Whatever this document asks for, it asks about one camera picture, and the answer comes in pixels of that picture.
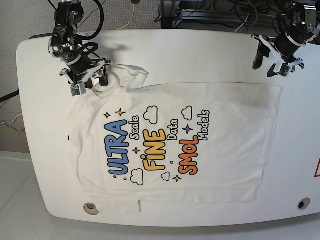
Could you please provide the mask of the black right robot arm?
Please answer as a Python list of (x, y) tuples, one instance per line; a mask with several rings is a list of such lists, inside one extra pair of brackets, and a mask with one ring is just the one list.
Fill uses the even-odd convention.
[(84, 17), (79, 0), (62, 0), (58, 6), (52, 5), (55, 24), (48, 52), (66, 65), (59, 75), (66, 77), (73, 96), (92, 89), (94, 80), (102, 87), (108, 85), (107, 66), (112, 62), (96, 54), (99, 45), (92, 42), (101, 32), (105, 18), (103, 5), (98, 0), (94, 2), (99, 10), (99, 24), (89, 36), (78, 34), (78, 25)]

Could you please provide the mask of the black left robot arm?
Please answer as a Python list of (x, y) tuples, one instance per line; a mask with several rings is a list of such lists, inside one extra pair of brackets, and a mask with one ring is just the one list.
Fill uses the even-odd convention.
[(295, 57), (295, 53), (320, 35), (319, 14), (318, 0), (294, 0), (286, 13), (275, 17), (279, 28), (277, 36), (253, 35), (259, 45), (252, 69), (261, 68), (264, 58), (271, 55), (275, 57), (275, 63), (267, 73), (269, 78), (276, 75), (286, 78), (295, 72), (296, 66), (304, 69), (303, 60)]

